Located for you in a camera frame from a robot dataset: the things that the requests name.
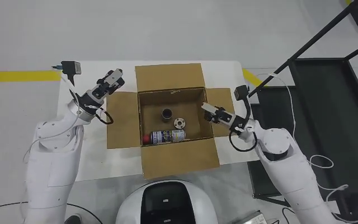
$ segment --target can label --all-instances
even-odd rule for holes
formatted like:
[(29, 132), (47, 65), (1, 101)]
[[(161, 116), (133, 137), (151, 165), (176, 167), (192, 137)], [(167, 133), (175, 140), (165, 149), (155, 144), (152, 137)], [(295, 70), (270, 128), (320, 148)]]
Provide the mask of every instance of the can label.
[(164, 142), (180, 142), (184, 139), (184, 130), (162, 130), (159, 132), (152, 132), (153, 144), (160, 144)]

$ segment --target metal cylinder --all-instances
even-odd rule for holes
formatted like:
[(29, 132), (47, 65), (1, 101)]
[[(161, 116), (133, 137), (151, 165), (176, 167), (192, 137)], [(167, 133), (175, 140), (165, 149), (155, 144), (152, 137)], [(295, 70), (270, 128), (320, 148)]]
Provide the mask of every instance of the metal cylinder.
[(173, 112), (171, 109), (169, 108), (165, 108), (163, 111), (162, 111), (162, 121), (167, 123), (170, 121), (170, 119), (172, 119), (173, 117)]
[(184, 130), (160, 130), (150, 133), (152, 144), (161, 144), (164, 142), (180, 142), (185, 139)]

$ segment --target box flap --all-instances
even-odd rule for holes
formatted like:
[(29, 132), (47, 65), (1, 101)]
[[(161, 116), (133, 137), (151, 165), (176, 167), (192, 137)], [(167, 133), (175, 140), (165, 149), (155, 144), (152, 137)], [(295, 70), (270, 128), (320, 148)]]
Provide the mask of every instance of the box flap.
[(142, 147), (146, 179), (219, 167), (214, 138)]
[(114, 92), (107, 97), (106, 110), (114, 120), (107, 125), (107, 148), (140, 146), (137, 93)]
[[(227, 112), (235, 114), (230, 88), (207, 88), (206, 98), (208, 104), (223, 107)], [(212, 124), (214, 137), (229, 136), (229, 128), (221, 124)]]
[(135, 74), (138, 92), (205, 87), (201, 64), (136, 66)]

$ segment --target spray can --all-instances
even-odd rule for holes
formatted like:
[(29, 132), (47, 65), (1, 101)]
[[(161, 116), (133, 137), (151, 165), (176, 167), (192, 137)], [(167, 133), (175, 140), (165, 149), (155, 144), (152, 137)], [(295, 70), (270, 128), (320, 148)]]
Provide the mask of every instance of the spray can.
[(160, 130), (143, 136), (144, 144), (161, 144), (164, 142), (180, 142), (185, 139), (184, 130)]

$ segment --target yellow floor line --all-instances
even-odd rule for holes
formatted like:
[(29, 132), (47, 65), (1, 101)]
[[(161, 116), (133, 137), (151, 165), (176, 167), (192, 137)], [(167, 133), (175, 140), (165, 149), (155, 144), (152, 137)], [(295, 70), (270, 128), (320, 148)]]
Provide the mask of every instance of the yellow floor line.
[(10, 71), (0, 72), (0, 82), (58, 81), (57, 71)]
[(242, 73), (244, 75), (245, 80), (247, 80), (249, 83), (253, 84), (255, 87), (260, 85), (260, 83), (262, 82), (254, 74), (252, 74), (251, 72), (249, 72), (248, 70), (246, 70), (244, 68), (242, 69)]

